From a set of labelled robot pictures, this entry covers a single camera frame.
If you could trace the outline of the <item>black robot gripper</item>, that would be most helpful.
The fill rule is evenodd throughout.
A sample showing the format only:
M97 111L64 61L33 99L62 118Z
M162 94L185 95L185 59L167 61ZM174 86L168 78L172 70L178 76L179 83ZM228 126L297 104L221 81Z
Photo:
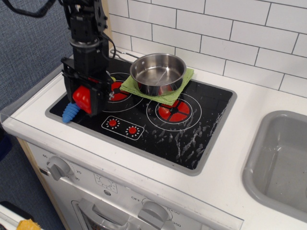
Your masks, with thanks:
M64 84L71 103L74 92L84 86L90 90L91 116L101 113L113 96L113 80L107 74L109 61L103 53L103 43L73 43L73 57L61 59Z

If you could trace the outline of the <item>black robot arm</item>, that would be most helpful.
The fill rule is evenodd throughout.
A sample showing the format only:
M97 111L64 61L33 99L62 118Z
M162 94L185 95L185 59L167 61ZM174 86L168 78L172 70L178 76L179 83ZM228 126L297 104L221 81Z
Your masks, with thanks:
M99 0L65 0L63 7L71 31L72 58L63 58L63 76L70 102L90 116L104 110L112 93L107 73L109 43L104 33L107 16Z

